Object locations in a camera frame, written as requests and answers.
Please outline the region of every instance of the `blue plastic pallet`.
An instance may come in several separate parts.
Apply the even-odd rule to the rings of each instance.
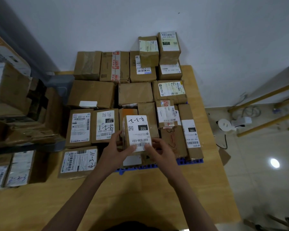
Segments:
[[[178,165],[186,165],[186,164],[199,164],[203,163],[203,159],[194,159],[191,161],[186,161],[184,157],[177,159]],[[158,168],[157,164],[147,164],[141,166],[134,166],[130,168],[119,168],[115,172],[119,172],[120,175],[123,175],[125,171],[134,171],[134,170],[141,170],[141,169],[150,169],[150,168]]]

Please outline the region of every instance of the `white wall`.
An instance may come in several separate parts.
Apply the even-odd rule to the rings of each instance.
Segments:
[[[12,13],[0,5],[1,21],[45,70],[73,70],[77,51],[137,50],[138,36],[177,31],[206,107],[231,106],[289,66],[289,0],[5,1]]]

